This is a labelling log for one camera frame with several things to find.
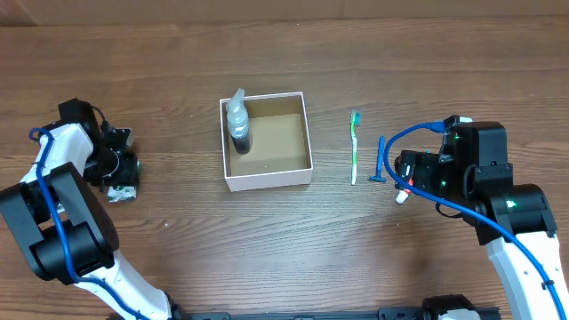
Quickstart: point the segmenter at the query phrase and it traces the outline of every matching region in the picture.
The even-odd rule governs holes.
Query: toothbrush head
[[[352,110],[352,117],[350,118],[350,122],[354,124],[354,126],[359,126],[359,123],[362,119],[362,115],[357,110]]]

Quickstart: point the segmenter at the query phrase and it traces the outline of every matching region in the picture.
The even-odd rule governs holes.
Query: blue tube
[[[29,138],[31,140],[38,140],[34,138],[34,133],[36,132],[44,134],[45,136],[47,136],[48,139],[47,145],[44,148],[44,152],[42,152],[39,162],[37,163],[37,168],[36,168],[37,183],[39,184],[40,190],[42,191],[42,195],[44,196],[44,200],[47,203],[47,208],[49,209],[50,214],[52,215],[53,223],[55,224],[55,228],[57,229],[57,234],[60,238],[61,246],[63,247],[63,254],[65,256],[65,267],[69,273],[69,277],[71,277],[71,280],[73,280],[74,283],[83,282],[83,283],[97,284],[98,286],[103,288],[106,292],[108,292],[108,294],[116,301],[116,304],[118,304],[118,306],[122,310],[134,316],[136,319],[149,320],[145,316],[141,315],[140,312],[137,312],[129,308],[126,304],[124,304],[124,302],[116,294],[113,288],[111,288],[106,282],[100,279],[79,277],[75,272],[75,267],[73,266],[73,259],[71,258],[71,250],[69,249],[68,237],[65,234],[65,229],[63,228],[63,223],[61,223],[60,215],[57,213],[57,208],[55,207],[52,195],[49,191],[49,188],[47,187],[47,184],[45,183],[44,175],[42,174],[42,170],[45,167],[45,161],[47,160],[47,156],[50,153],[50,149],[52,148],[52,144],[55,141],[55,139],[53,138],[52,133],[49,132],[48,130],[43,128],[34,128],[29,132]]]
[[[405,182],[403,179],[398,177],[393,172],[393,170],[391,169],[391,166],[389,165],[389,149],[391,148],[393,143],[395,143],[395,141],[397,141],[399,138],[402,138],[405,135],[407,135],[411,132],[414,132],[415,130],[419,130],[419,129],[429,129],[433,132],[439,132],[440,133],[441,124],[442,123],[440,123],[440,122],[429,123],[429,124],[417,124],[417,125],[412,126],[411,128],[403,130],[402,132],[396,134],[393,138],[391,138],[388,141],[388,144],[385,146],[385,152],[383,153],[383,163],[385,164],[385,169],[387,170],[387,172],[389,173],[391,178],[393,178],[393,180],[395,180],[400,186],[411,190],[415,195],[422,196],[424,198],[427,198],[430,201],[445,205],[445,206],[452,208],[456,211],[462,212],[463,214],[467,214],[473,218],[476,218],[477,220],[484,222],[489,227],[498,231],[504,238],[509,240],[512,244],[515,244],[516,247],[519,248],[519,250],[525,255],[525,257],[527,257],[527,259],[530,262],[532,262],[533,266],[535,267],[537,272],[540,274],[541,279],[543,279],[543,283],[545,283],[545,285],[547,285],[547,287],[549,289],[549,293],[551,294],[551,299],[553,299],[553,303],[555,304],[555,307],[557,308],[557,312],[559,314],[559,319],[560,320],[567,320],[567,316],[565,315],[565,310],[563,308],[563,304],[561,303],[561,299],[559,299],[559,295],[557,294],[557,290],[555,289],[555,285],[550,282],[550,279],[549,279],[547,272],[545,272],[545,270],[543,269],[543,266],[540,264],[539,261],[537,261],[537,259],[535,259],[533,254],[529,250],[527,250],[527,248],[524,246],[524,244],[519,242],[519,240],[517,240],[517,238],[514,235],[509,233],[509,231],[507,229],[505,229],[504,227],[502,227],[498,223],[494,222],[493,220],[486,218],[485,216],[483,216],[482,214],[480,214],[478,212],[475,212],[475,211],[473,211],[473,210],[471,210],[465,206],[462,206],[462,205],[456,204],[454,202],[445,200],[445,199],[440,198],[438,196],[433,196],[428,192],[419,190],[416,187],[411,186],[409,183]]]

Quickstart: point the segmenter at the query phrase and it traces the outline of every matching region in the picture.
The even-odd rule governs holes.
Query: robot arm
[[[464,122],[451,116],[445,120],[439,154],[404,150],[395,167],[403,180],[413,180],[414,187],[481,213],[515,235],[543,265],[565,310],[569,309],[553,213],[539,187],[514,185],[501,124]],[[548,289],[524,254],[484,223],[466,215],[462,218],[486,247],[514,319],[558,319]]]
[[[77,99],[60,104],[59,110],[61,120],[45,126],[54,142],[42,174],[58,213],[68,215],[62,222],[77,275],[104,281],[126,306],[148,319],[185,319],[183,309],[146,282],[124,258],[111,219],[85,183],[101,191],[109,186],[136,195],[139,163],[127,151],[132,145],[131,130],[112,128],[104,118],[99,127],[93,107]],[[46,136],[39,137],[39,155],[21,182],[0,192],[0,212],[37,276],[75,284],[100,297],[122,318],[134,319],[97,284],[75,283],[66,270],[55,227],[39,227],[51,218],[36,180],[37,162],[47,141]]]

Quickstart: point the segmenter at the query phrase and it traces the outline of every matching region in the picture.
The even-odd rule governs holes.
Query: bottle
[[[251,150],[252,136],[249,132],[249,115],[243,103],[245,90],[239,89],[225,106],[228,111],[228,128],[235,150],[244,155]]]

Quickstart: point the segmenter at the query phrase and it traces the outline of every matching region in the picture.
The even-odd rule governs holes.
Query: wooden surface
[[[566,0],[0,0],[5,26],[566,14]]]
[[[186,310],[260,313],[418,306],[463,293],[509,318],[474,229],[373,173],[380,135],[451,114],[502,122],[516,183],[536,183],[569,263],[569,20],[343,20],[0,28],[0,188],[29,170],[28,130],[80,98],[134,129],[140,197],[105,204],[129,261]],[[219,99],[303,91],[309,186],[231,194]],[[349,185],[349,114],[359,177]],[[401,148],[435,150],[421,132]],[[0,220],[0,318],[103,318],[94,296],[36,278]]]

